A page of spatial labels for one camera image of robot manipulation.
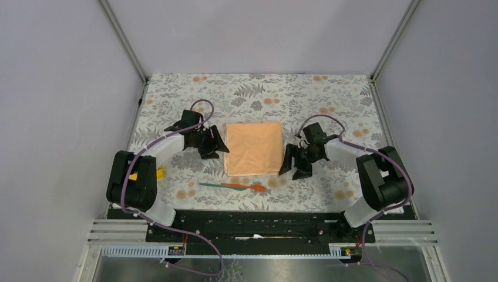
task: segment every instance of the orange cloth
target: orange cloth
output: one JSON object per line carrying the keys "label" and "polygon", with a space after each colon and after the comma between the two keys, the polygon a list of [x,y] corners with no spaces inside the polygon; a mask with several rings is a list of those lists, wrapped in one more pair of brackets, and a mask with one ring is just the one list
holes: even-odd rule
{"label": "orange cloth", "polygon": [[284,141],[278,122],[227,124],[225,142],[230,150],[224,155],[228,176],[274,174],[282,166]]}

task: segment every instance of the red wire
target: red wire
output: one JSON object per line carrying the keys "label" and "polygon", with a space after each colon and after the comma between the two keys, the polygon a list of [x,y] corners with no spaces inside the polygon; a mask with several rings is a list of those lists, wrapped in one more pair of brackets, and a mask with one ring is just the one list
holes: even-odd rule
{"label": "red wire", "polygon": [[361,244],[361,235],[358,237],[357,241],[356,241],[356,249],[359,247],[359,245]]}

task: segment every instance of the aluminum frame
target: aluminum frame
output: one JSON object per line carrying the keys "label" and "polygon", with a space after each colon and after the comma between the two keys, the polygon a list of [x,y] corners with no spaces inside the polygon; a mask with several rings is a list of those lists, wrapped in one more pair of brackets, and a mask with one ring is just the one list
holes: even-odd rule
{"label": "aluminum frame", "polygon": [[[387,48],[385,49],[379,63],[377,64],[375,70],[371,74],[370,88],[371,94],[374,100],[374,104],[379,113],[379,119],[381,121],[381,127],[388,144],[396,146],[396,141],[391,134],[391,126],[389,119],[385,114],[385,109],[382,103],[381,96],[379,94],[378,87],[376,85],[376,80],[382,73],[382,69],[389,59],[394,47],[398,43],[400,37],[402,36],[409,20],[416,11],[421,0],[412,0],[409,4],[403,18],[401,19],[396,31],[394,32]],[[147,90],[147,75],[142,68],[140,61],[138,60],[133,48],[131,47],[129,41],[127,40],[115,14],[112,11],[107,0],[97,0],[100,7],[102,8],[104,14],[111,27],[113,28],[118,40],[122,44],[123,50],[129,57],[137,75],[144,83],[144,91],[141,93],[140,98],[146,93]],[[136,127],[138,120],[138,114],[140,110],[140,105],[137,107],[133,115],[133,123],[130,127],[127,139],[126,148],[129,146],[129,142],[132,138],[133,131]],[[410,201],[413,211],[416,217],[419,217],[418,210],[415,205],[415,201]],[[429,269],[430,277],[432,281],[444,281],[449,282],[449,276],[445,264],[442,260],[441,253],[439,250],[437,237],[433,232],[432,224],[429,220],[377,220],[372,223],[373,229],[375,231],[376,243],[367,244],[369,246],[413,246],[417,245],[423,251],[424,258],[426,260],[427,267]],[[126,246],[132,248],[133,246],[141,246],[145,248],[150,248],[153,246],[165,247],[174,246],[181,244],[178,243],[147,243],[145,242],[147,232],[147,222],[145,220],[95,220],[92,231],[90,232],[88,243],[85,247],[85,252],[83,256],[83,263],[79,266],[78,276],[76,281],[80,282],[90,282],[93,281],[95,273],[98,270],[99,260],[103,252],[108,246]],[[331,251],[337,247],[351,247],[352,244],[330,244]],[[248,256],[248,258],[257,257],[277,259],[274,256]],[[307,256],[293,256],[296,259],[308,259]]]}
{"label": "aluminum frame", "polygon": [[[91,282],[98,270],[101,256],[158,257],[167,246],[182,243],[145,242],[148,223],[142,219],[93,222],[87,244],[86,260],[81,268],[79,282]],[[438,240],[430,220],[375,220],[372,222],[376,243],[367,246],[418,246],[423,253],[432,281],[449,282],[447,270],[440,256]],[[329,244],[331,255],[310,256],[223,256],[225,259],[341,259],[340,247],[354,244]],[[192,256],[197,259],[216,259],[217,256]]]}

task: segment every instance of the table surface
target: table surface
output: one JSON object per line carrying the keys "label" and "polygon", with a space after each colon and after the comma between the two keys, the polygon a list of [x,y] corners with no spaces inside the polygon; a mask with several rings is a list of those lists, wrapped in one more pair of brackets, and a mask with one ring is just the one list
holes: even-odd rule
{"label": "table surface", "polygon": [[[197,99],[209,99],[215,112],[210,125],[222,137],[226,123],[280,122],[285,146],[311,115],[332,115],[345,126],[345,140],[379,148],[386,145],[365,75],[176,75],[154,74],[144,97],[130,150],[139,150],[178,121],[183,109]],[[199,103],[195,111],[209,114]],[[322,117],[326,134],[340,127]],[[313,176],[292,181],[295,169],[282,176],[228,177],[223,158],[201,160],[196,149],[187,149],[164,165],[158,194],[175,209],[273,210],[340,212],[361,197],[357,171],[338,162],[320,160]],[[200,186],[199,183],[261,183],[264,193]]]}

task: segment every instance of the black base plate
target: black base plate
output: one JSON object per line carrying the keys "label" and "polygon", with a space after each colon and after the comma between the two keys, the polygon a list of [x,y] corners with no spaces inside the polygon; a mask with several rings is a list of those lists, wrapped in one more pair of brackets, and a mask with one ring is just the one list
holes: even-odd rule
{"label": "black base plate", "polygon": [[[415,219],[409,207],[405,214],[388,214],[381,219]],[[329,243],[356,243],[337,236],[339,213],[293,213],[258,211],[202,211],[176,210],[174,228],[199,232],[211,240],[223,255],[301,255],[329,254]],[[109,210],[108,219],[136,219],[121,210]],[[258,234],[265,239],[236,240],[236,237],[252,237]],[[180,233],[149,226],[147,242],[182,242]],[[365,238],[375,242],[372,230]],[[204,241],[189,236],[188,255],[214,255]]]}

